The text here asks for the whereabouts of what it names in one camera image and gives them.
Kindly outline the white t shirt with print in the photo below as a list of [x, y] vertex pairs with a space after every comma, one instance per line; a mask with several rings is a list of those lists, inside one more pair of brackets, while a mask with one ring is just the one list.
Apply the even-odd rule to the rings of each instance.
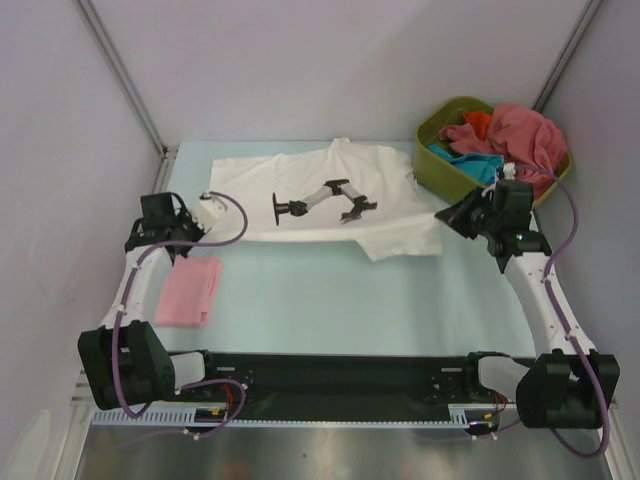
[[409, 154], [337, 138], [304, 153], [226, 158], [209, 187], [237, 200], [218, 234], [255, 242], [355, 241], [372, 261], [442, 252], [435, 208], [418, 193]]

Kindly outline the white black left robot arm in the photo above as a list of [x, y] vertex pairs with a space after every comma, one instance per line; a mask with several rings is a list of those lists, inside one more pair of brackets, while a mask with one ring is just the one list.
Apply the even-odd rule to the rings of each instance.
[[156, 401], [170, 401], [186, 388], [197, 398], [214, 397], [220, 374], [203, 353], [170, 354], [151, 324], [174, 261], [204, 236], [181, 197], [159, 193], [141, 198], [142, 217], [125, 243], [125, 273], [100, 326], [80, 334], [77, 348], [89, 387], [101, 410], [120, 408], [138, 418]]

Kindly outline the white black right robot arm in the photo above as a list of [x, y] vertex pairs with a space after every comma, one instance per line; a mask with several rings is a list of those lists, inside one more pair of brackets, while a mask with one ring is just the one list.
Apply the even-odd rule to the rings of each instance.
[[484, 355], [463, 373], [461, 388], [473, 401], [494, 392], [513, 400], [528, 428], [606, 431], [620, 368], [579, 326], [555, 274], [555, 253], [531, 227], [532, 206], [530, 184], [502, 179], [435, 215], [465, 238], [486, 239], [518, 297], [536, 354], [530, 366], [503, 354]]

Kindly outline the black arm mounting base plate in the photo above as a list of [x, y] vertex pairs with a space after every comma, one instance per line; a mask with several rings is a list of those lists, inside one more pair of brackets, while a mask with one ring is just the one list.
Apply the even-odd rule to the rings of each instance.
[[231, 396], [240, 419], [264, 422], [421, 422], [444, 419], [453, 404], [501, 413], [515, 397], [480, 385], [478, 358], [207, 351], [205, 377], [237, 381], [245, 391], [205, 385], [170, 398], [204, 403]]

